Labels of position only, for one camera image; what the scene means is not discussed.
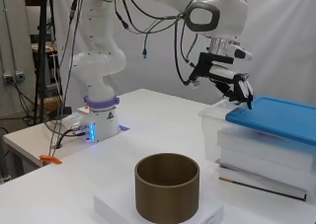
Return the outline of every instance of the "brown cylinder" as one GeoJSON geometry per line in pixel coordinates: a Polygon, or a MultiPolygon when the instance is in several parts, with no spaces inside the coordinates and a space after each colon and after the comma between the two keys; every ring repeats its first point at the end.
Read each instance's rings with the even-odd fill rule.
{"type": "Polygon", "coordinates": [[[135,167],[136,209],[146,220],[181,223],[198,211],[199,167],[189,157],[157,154],[135,167]]]}

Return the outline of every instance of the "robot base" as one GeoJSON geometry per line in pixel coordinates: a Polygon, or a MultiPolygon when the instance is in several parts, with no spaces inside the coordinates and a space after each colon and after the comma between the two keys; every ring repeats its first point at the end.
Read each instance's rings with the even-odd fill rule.
{"type": "Polygon", "coordinates": [[[88,126],[87,141],[101,142],[119,134],[119,120],[116,108],[90,110],[82,121],[88,126]]]}

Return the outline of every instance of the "plastic storage box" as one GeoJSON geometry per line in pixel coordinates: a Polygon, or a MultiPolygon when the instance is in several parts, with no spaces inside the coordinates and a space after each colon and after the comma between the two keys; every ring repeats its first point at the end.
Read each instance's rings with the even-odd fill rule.
{"type": "Polygon", "coordinates": [[[240,107],[223,100],[199,113],[206,159],[314,192],[315,155],[301,149],[309,145],[226,121],[240,107]]]}

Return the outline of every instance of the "white cardboard box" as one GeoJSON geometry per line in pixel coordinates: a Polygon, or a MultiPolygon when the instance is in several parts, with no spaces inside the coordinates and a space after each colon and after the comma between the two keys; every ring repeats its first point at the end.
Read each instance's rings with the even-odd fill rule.
{"type": "MultiPolygon", "coordinates": [[[[148,224],[142,218],[135,204],[134,184],[121,183],[94,196],[95,211],[111,224],[148,224]]],[[[223,221],[224,207],[222,203],[200,191],[197,214],[185,224],[219,224],[223,221]]]]}

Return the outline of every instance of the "sticker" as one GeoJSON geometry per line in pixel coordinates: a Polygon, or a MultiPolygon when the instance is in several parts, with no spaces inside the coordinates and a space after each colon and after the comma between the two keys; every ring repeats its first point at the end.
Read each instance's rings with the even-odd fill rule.
{"type": "Polygon", "coordinates": [[[113,115],[113,113],[110,112],[107,119],[111,119],[111,118],[114,118],[114,117],[115,117],[115,116],[113,115]]]}

